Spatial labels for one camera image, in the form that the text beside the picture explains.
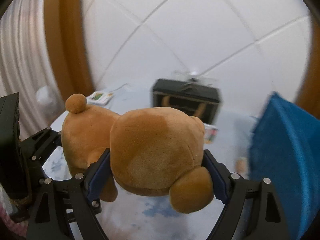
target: wall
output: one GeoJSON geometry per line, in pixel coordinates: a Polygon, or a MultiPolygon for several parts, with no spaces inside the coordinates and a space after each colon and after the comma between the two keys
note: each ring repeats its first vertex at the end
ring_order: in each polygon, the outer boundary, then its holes
{"type": "Polygon", "coordinates": [[[172,71],[219,80],[224,108],[257,115],[271,91],[293,101],[310,49],[302,0],[83,0],[97,90],[150,88],[172,71]]]}

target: round plush tail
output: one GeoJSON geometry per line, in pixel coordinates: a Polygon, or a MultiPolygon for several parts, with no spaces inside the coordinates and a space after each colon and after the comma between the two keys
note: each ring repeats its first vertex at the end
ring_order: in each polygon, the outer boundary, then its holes
{"type": "Polygon", "coordinates": [[[78,114],[87,107],[87,98],[82,94],[71,95],[66,101],[66,109],[70,113],[78,114]]]}

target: metal pin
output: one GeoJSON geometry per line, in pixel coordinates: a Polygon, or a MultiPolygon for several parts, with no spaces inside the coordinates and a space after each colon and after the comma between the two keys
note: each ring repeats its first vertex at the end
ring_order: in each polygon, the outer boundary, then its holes
{"type": "Polygon", "coordinates": [[[270,183],[271,183],[271,180],[270,180],[269,178],[264,178],[264,179],[263,179],[263,182],[264,182],[265,184],[270,184],[270,183]]]}
{"type": "Polygon", "coordinates": [[[51,178],[47,178],[47,179],[44,180],[44,183],[47,184],[47,185],[50,184],[51,182],[52,182],[51,178]]]}
{"type": "Polygon", "coordinates": [[[77,174],[75,175],[75,178],[76,178],[76,179],[82,179],[82,178],[83,178],[83,173],[77,173],[77,174]]]}
{"type": "Polygon", "coordinates": [[[239,179],[239,178],[240,178],[240,175],[239,175],[238,173],[234,172],[234,173],[231,174],[231,178],[233,178],[233,179],[239,179]]]}
{"type": "Polygon", "coordinates": [[[99,202],[98,202],[98,201],[92,201],[92,206],[93,206],[94,208],[99,207],[99,202]]]}

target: brown stuffed animal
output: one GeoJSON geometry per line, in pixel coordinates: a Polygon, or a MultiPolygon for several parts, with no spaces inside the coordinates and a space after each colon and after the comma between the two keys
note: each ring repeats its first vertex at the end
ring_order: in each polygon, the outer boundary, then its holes
{"type": "MultiPolygon", "coordinates": [[[[181,213],[198,211],[211,202],[212,180],[201,167],[200,119],[170,107],[119,116],[102,107],[84,107],[84,102],[79,94],[66,102],[71,113],[62,127],[62,145],[70,171],[85,169],[109,147],[113,176],[125,190],[143,196],[169,195],[172,207],[181,213]]],[[[100,198],[112,201],[114,192],[109,178],[100,198]]]]}

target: teddy bear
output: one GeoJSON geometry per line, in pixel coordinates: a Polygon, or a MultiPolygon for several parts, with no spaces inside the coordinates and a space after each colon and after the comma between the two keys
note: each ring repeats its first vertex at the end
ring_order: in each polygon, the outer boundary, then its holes
{"type": "Polygon", "coordinates": [[[212,201],[212,179],[201,166],[205,130],[199,118],[171,107],[119,115],[87,105],[81,94],[68,98],[66,109],[61,141],[73,176],[110,148],[112,176],[101,200],[116,199],[115,180],[137,195],[169,195],[171,206],[181,213],[198,211],[212,201]]]}

